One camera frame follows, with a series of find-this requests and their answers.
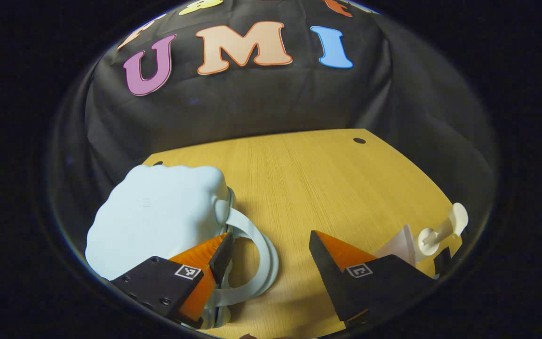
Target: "yellow letter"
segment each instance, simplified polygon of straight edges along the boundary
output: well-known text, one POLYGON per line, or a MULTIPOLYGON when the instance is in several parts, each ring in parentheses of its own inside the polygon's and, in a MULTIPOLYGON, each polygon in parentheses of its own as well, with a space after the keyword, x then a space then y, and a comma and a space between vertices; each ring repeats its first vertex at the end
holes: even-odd
POLYGON ((236 64, 244 66, 254 47, 258 46, 258 55, 254 58, 257 65, 287 65, 292 56, 286 54, 281 40, 284 24, 274 21, 256 22, 245 36, 239 35, 228 26, 215 26, 196 33, 204 40, 204 64, 198 67, 201 75, 219 73, 228 69, 230 63, 221 58, 221 48, 236 64))
POLYGON ((200 0, 196 1, 193 4, 187 5, 183 11, 179 12, 179 15, 188 14, 194 11, 197 11, 200 8, 208 8, 219 5, 223 0, 200 0))
POLYGON ((160 15, 156 19, 153 19, 152 21, 148 22, 144 26, 141 26, 140 28, 135 30, 135 32, 131 33, 131 35, 127 38, 127 40, 125 40, 125 42, 121 43, 120 46, 116 47, 116 49, 120 49, 123 46, 127 45, 127 43, 130 43, 131 41, 133 41, 133 39, 135 39, 136 37, 139 36, 139 33, 147 30, 149 28, 149 26, 151 26, 154 23, 154 21, 157 21, 158 19, 160 19, 161 17, 164 17, 165 15, 166 15, 166 13, 164 13, 163 15, 160 15))

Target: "blue letter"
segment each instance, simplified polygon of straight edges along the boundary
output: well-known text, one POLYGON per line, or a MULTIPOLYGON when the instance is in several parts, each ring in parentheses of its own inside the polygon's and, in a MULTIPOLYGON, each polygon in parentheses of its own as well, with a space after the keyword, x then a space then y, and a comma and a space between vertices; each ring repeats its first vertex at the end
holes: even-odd
POLYGON ((327 67, 351 68, 352 62, 346 58, 340 37, 342 32, 332 28, 313 26, 311 30, 319 35, 323 47, 323 56, 319 62, 327 67))

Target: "yellow wooden surface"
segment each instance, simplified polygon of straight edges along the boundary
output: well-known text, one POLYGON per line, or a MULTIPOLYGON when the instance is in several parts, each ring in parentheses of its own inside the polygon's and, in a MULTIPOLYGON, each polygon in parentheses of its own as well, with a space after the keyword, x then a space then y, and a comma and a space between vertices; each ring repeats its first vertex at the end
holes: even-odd
MULTIPOLYGON (((436 228, 451 202, 419 168, 365 129, 329 129, 247 137, 161 152, 144 164, 215 166, 234 189, 237 210, 277 248, 279 273, 258 298, 230 306, 232 320, 203 331, 238 339, 289 335, 310 339, 344 329, 308 249, 311 230, 373 253, 405 224, 413 235, 436 228), (353 138, 366 141, 359 144, 353 138)), ((461 239, 450 237, 437 254, 461 239)), ((434 276, 434 261, 418 268, 434 276)), ((258 255, 250 240, 236 242, 230 284, 246 283, 258 255)))

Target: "mug handle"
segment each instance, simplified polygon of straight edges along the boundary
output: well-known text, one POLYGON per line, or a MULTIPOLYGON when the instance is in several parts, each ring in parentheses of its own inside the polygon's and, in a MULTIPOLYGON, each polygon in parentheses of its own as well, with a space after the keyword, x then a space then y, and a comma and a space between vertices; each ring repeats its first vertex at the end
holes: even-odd
POLYGON ((247 216, 230 208, 226 224, 234 227, 235 238, 249 238, 254 242, 258 249, 258 270, 245 285, 214 289, 208 303, 211 307, 234 305, 258 297, 273 284, 279 269, 279 258, 275 246, 247 216))

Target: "white object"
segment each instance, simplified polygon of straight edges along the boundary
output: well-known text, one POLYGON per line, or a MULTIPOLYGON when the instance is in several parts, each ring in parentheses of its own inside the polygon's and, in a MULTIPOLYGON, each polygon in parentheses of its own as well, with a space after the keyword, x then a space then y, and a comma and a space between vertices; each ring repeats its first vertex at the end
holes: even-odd
POLYGON ((250 238, 258 249, 258 271, 246 285, 215 289, 209 307, 233 305, 262 294, 275 280, 275 247, 230 206, 232 191, 215 167, 133 168, 97 211, 88 232, 86 259, 113 280, 151 256, 174 255, 227 232, 250 238))
POLYGON ((468 215, 465 207, 456 202, 449 210, 449 217, 438 226, 438 229, 423 229, 415 241, 415 260, 420 262, 428 256, 434 255, 440 246, 440 242, 451 234, 461 236, 461 232, 468 223, 468 215))
POLYGON ((377 258, 387 255, 396 255, 406 263, 415 267, 415 239, 411 233, 411 227, 405 225, 399 233, 396 234, 381 249, 374 253, 377 258))

